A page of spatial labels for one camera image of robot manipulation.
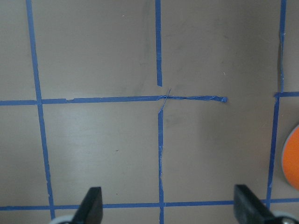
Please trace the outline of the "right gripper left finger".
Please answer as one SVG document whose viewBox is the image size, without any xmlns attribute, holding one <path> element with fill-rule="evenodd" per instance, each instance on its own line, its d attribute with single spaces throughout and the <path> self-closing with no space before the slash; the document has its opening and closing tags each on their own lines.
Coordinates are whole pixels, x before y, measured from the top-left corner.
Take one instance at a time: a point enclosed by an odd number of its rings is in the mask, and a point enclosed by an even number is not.
<svg viewBox="0 0 299 224">
<path fill-rule="evenodd" d="M 56 217 L 51 224 L 100 224 L 103 219 L 101 187 L 91 187 L 74 215 Z"/>
</svg>

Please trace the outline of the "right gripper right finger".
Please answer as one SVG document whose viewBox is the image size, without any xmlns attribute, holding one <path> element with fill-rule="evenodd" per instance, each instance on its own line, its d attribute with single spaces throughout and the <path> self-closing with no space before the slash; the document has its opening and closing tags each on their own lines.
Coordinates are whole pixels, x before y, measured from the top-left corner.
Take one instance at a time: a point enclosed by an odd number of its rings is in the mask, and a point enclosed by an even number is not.
<svg viewBox="0 0 299 224">
<path fill-rule="evenodd" d="M 234 186 L 234 217 L 240 224 L 297 224 L 292 215 L 272 213 L 245 184 Z"/>
</svg>

